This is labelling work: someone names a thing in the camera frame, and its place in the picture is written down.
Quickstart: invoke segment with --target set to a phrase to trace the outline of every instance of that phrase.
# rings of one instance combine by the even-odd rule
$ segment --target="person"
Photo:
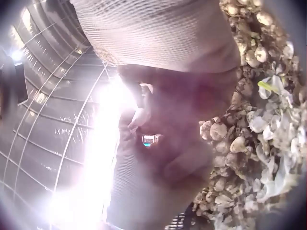
[[[131,132],[135,111],[119,122],[104,228],[164,229],[208,183],[213,153],[199,121],[231,103],[240,55],[230,26],[218,0],[70,2],[96,54],[118,66],[123,82],[133,91],[153,86],[148,122]],[[161,137],[146,147],[143,134]]]

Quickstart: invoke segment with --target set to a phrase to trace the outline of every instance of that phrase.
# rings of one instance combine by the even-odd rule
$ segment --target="white glove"
[[[199,136],[197,122],[145,147],[138,131],[128,128],[133,115],[125,113],[119,123],[107,222],[124,230],[164,229],[206,186],[212,150]]]

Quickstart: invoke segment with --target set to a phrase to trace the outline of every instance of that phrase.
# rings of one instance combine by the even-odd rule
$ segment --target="bright light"
[[[15,50],[12,52],[11,57],[14,61],[20,61],[23,58],[23,52],[20,50]]]
[[[95,129],[86,143],[84,173],[79,184],[53,196],[50,217],[61,229],[97,229],[106,217],[119,138],[118,122],[127,108],[136,109],[137,104],[118,77],[101,90]]]

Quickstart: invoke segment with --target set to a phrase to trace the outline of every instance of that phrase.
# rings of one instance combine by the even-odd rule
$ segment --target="green sprout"
[[[266,82],[260,81],[258,82],[258,86],[266,89],[267,91],[270,91],[270,92],[273,91],[274,93],[279,94],[278,89],[276,87],[271,86],[270,84]]]

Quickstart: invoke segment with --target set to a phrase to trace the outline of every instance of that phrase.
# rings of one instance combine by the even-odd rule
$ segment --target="debris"
[[[209,186],[194,201],[196,214],[216,230],[254,230],[259,213],[284,207],[307,171],[307,96],[298,81],[299,59],[261,6],[262,0],[221,1],[241,67],[225,115],[201,123],[216,156]]]

